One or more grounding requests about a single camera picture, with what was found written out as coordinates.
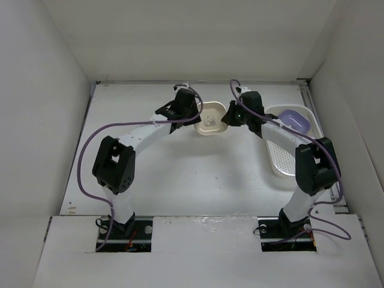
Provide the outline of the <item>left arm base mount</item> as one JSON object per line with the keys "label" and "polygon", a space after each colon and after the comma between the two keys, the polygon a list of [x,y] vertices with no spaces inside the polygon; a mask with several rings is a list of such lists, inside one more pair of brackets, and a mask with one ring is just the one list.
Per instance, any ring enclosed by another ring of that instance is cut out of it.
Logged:
{"label": "left arm base mount", "polygon": [[152,246],[152,217],[134,217],[127,225],[113,222],[109,236],[111,216],[97,218],[98,238],[95,250],[99,253],[149,253]]}

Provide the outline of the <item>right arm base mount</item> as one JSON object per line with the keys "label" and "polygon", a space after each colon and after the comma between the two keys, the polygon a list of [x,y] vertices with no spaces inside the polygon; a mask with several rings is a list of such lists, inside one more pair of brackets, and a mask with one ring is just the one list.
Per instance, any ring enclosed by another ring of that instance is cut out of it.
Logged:
{"label": "right arm base mount", "polygon": [[309,217],[290,222],[281,209],[277,217],[259,217],[253,230],[263,252],[317,251]]}

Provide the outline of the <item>purple panda plate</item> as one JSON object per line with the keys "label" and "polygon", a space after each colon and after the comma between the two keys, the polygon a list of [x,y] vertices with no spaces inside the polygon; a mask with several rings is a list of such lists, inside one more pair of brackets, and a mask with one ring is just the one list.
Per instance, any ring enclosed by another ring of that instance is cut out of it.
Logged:
{"label": "purple panda plate", "polygon": [[282,121],[282,123],[301,134],[307,134],[311,128],[310,122],[307,118],[301,115],[299,112],[287,109],[282,111],[278,118]]}

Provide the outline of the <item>cream panda plate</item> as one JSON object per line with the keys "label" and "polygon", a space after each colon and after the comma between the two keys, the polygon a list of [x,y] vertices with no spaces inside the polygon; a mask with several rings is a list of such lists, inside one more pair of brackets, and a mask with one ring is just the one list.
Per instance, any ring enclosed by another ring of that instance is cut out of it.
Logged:
{"label": "cream panda plate", "polygon": [[222,118],[227,113],[225,106],[217,101],[203,103],[203,110],[200,114],[201,121],[194,124],[195,130],[202,136],[213,136],[227,130],[227,124]]}

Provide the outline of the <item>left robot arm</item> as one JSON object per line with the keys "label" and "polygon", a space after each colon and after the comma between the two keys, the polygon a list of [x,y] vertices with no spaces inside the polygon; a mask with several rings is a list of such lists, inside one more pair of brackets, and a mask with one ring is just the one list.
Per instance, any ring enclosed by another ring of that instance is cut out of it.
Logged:
{"label": "left robot arm", "polygon": [[135,213],[129,187],[134,181],[136,158],[146,148],[177,129],[201,121],[197,93],[187,85],[176,85],[175,99],[155,111],[148,124],[117,138],[106,136],[100,143],[92,174],[113,206],[109,217],[112,231],[121,238],[134,230]]}

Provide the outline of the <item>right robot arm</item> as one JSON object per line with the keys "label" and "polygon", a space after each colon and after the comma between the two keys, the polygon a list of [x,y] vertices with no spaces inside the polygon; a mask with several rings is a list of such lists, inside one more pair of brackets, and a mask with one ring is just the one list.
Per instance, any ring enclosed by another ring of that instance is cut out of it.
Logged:
{"label": "right robot arm", "polygon": [[266,114],[257,91],[237,88],[234,97],[221,121],[231,127],[246,125],[256,136],[278,145],[295,158],[296,190],[277,221],[278,231],[292,236],[323,190],[341,182],[332,141],[327,137],[311,138],[284,125],[278,117]]}

